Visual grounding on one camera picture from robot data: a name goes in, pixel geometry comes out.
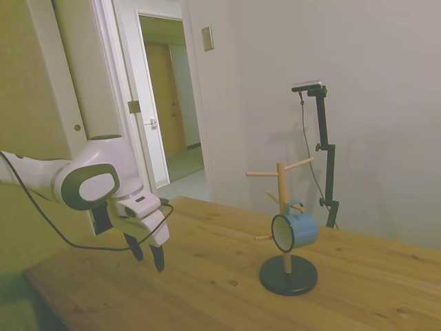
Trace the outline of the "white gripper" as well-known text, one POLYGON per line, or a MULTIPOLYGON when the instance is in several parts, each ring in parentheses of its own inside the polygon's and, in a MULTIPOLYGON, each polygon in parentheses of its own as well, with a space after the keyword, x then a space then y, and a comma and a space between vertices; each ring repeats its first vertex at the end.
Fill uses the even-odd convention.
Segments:
POLYGON ((143 260, 143 251, 138 242, 147 237, 154 265, 158 272, 165 269, 165 253, 162 245, 170 238, 170 232, 164 215, 160 210, 147 215, 143 219, 133 217, 117 217, 110 214, 110 221, 114 228, 123 233, 132 254, 137 261, 143 260))

